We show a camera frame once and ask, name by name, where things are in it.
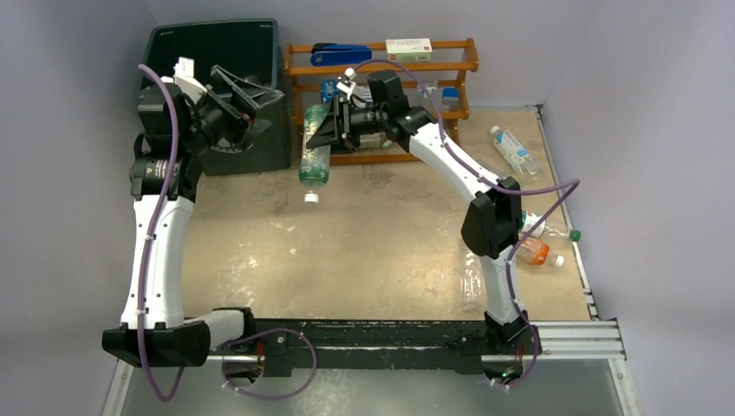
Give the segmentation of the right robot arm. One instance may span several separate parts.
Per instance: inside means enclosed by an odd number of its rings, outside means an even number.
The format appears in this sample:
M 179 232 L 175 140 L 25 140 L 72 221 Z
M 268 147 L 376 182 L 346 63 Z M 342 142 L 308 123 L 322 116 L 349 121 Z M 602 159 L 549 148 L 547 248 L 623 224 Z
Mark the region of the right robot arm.
M 517 269 L 511 254 L 521 226 L 520 185 L 513 178 L 501 179 L 483 168 L 446 138 L 436 115 L 410 104 L 395 71 L 381 70 L 368 76 L 371 101 L 362 100 L 355 77 L 352 68 L 337 77 L 337 92 L 307 146 L 354 151 L 362 135 L 384 133 L 449 183 L 467 205 L 461 237 L 478 257 L 489 290 L 486 340 L 499 353 L 510 351 L 527 327 L 524 307 L 514 288 Z

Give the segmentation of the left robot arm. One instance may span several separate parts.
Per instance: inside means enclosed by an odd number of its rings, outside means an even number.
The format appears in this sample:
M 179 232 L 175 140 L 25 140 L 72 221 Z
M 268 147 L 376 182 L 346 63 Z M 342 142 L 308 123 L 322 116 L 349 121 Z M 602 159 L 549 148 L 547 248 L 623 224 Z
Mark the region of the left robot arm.
M 136 225 L 133 273 L 119 324 L 102 333 L 102 348 L 136 367 L 198 367 L 224 344 L 248 354 L 258 343 L 248 308 L 185 316 L 185 240 L 201 156 L 222 140 L 250 147 L 270 129 L 266 113 L 284 95 L 218 65 L 211 69 L 211 85 L 183 75 L 161 78 L 149 67 L 142 71 L 151 85 L 138 96 L 143 129 L 129 171 Z

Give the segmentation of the green tinted bottle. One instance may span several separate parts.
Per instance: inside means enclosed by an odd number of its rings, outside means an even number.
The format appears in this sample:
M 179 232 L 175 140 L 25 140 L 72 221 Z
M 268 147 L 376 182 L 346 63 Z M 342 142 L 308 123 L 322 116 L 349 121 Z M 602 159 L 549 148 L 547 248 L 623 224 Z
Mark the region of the green tinted bottle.
M 330 147 L 320 146 L 307 148 L 307 144 L 317 128 L 325 120 L 327 105 L 312 105 L 304 113 L 302 155 L 298 170 L 300 183 L 306 187 L 304 202 L 317 204 L 320 201 L 319 190 L 329 180 Z

